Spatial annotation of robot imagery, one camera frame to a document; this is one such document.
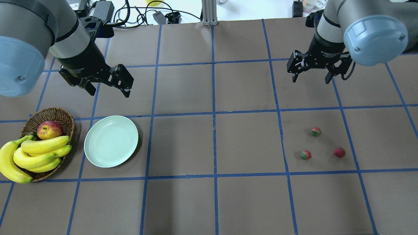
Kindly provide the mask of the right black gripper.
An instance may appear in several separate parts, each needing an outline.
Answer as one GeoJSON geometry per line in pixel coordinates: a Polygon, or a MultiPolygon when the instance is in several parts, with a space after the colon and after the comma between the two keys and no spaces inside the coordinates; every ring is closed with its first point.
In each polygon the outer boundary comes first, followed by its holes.
{"type": "Polygon", "coordinates": [[[311,52],[302,53],[294,50],[287,62],[287,72],[292,74],[292,82],[295,83],[300,73],[310,69],[327,69],[325,83],[329,84],[331,80],[340,73],[347,73],[353,59],[349,52],[344,53],[326,53],[311,52]]]}

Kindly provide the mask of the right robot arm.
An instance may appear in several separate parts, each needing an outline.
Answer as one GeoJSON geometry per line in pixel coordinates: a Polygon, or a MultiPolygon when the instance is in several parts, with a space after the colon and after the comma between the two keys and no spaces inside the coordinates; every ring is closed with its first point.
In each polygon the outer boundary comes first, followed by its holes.
{"type": "Polygon", "coordinates": [[[291,54],[286,68],[300,73],[326,69],[325,83],[351,77],[356,65],[375,66],[417,51],[416,0],[329,0],[305,21],[314,29],[307,52],[291,54]]]}

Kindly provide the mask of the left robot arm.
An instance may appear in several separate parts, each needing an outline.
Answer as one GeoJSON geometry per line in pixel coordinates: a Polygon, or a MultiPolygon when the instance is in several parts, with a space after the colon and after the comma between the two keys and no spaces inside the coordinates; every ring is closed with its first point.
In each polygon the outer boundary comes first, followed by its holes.
{"type": "Polygon", "coordinates": [[[94,95],[94,82],[130,96],[134,78],[122,64],[111,67],[95,44],[114,36],[111,23],[95,16],[79,18],[65,0],[1,1],[1,96],[30,93],[48,53],[61,64],[59,74],[70,86],[94,95]]]}

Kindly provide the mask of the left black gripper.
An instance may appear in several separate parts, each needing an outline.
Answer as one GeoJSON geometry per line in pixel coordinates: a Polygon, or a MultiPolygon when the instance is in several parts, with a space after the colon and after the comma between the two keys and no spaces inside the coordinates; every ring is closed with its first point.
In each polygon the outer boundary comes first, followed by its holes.
{"type": "Polygon", "coordinates": [[[126,67],[118,64],[115,67],[108,66],[104,61],[64,61],[61,60],[59,74],[70,86],[79,86],[94,96],[96,87],[94,82],[103,83],[119,89],[124,97],[129,98],[133,86],[133,76],[126,67]]]}

